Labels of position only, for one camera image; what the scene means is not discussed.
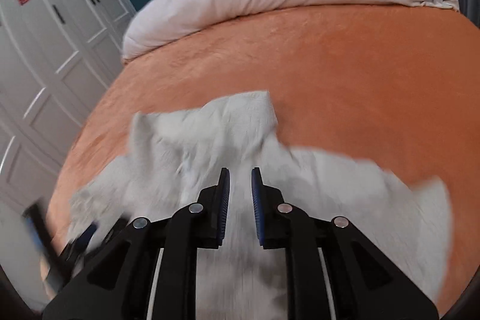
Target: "silver screw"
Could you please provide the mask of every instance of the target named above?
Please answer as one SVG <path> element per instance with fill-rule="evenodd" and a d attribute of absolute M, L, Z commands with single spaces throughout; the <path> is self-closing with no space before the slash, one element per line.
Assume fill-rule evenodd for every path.
<path fill-rule="evenodd" d="M 335 217 L 335 219 L 333 220 L 333 223 L 338 228 L 345 228 L 349 225 L 349 220 L 346 217 L 340 216 L 340 217 Z"/>
<path fill-rule="evenodd" d="M 202 204 L 191 204 L 188 207 L 188 210 L 190 213 L 200 213 L 203 210 L 203 205 Z"/>
<path fill-rule="evenodd" d="M 148 224 L 148 221 L 145 217 L 139 217 L 133 221 L 133 227 L 137 229 L 145 228 Z"/>
<path fill-rule="evenodd" d="M 290 204 L 280 204 L 277 206 L 277 210 L 280 213 L 290 213 L 293 210 L 293 208 Z"/>

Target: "bed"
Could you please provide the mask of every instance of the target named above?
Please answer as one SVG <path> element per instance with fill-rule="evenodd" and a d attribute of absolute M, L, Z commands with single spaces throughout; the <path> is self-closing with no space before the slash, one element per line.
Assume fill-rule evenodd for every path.
<path fill-rule="evenodd" d="M 268 90 L 286 145 L 372 159 L 407 184 L 438 175 L 453 209 L 446 313 L 480 262 L 480 33 L 454 10 L 311 5 L 242 16 L 129 59 L 72 145 L 47 220 L 126 153 L 132 116 Z"/>

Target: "round metal rivet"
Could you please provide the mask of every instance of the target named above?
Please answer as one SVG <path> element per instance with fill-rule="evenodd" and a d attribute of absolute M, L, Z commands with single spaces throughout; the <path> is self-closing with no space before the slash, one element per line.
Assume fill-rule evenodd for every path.
<path fill-rule="evenodd" d="M 200 213 L 203 210 L 203 205 L 202 204 L 191 204 L 188 207 L 188 210 L 190 213 Z"/>
<path fill-rule="evenodd" d="M 148 224 L 148 220 L 145 217 L 139 217 L 133 221 L 133 227 L 137 229 L 145 228 Z"/>
<path fill-rule="evenodd" d="M 338 228 L 345 228 L 349 225 L 349 220 L 346 217 L 335 217 L 333 223 Z"/>
<path fill-rule="evenodd" d="M 293 208 L 290 204 L 280 204 L 277 206 L 277 210 L 280 213 L 290 213 L 293 210 Z"/>

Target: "orange blanket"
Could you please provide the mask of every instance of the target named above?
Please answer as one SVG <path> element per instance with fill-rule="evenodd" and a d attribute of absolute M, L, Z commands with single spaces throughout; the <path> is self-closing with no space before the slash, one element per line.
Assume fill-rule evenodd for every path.
<path fill-rule="evenodd" d="M 480 263 L 480 32 L 427 7 L 299 7 L 215 25 L 127 65 L 74 143 L 48 220 L 64 245 L 68 200 L 125 153 L 135 112 L 269 90 L 287 145 L 369 158 L 412 184 L 447 184 L 454 239 L 437 307 Z"/>

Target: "white wardrobe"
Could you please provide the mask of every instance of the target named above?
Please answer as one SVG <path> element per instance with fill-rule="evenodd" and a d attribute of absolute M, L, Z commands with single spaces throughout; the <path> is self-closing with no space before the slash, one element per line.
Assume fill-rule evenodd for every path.
<path fill-rule="evenodd" d="M 48 201 L 89 113 L 121 72 L 129 0 L 0 0 L 0 198 Z"/>

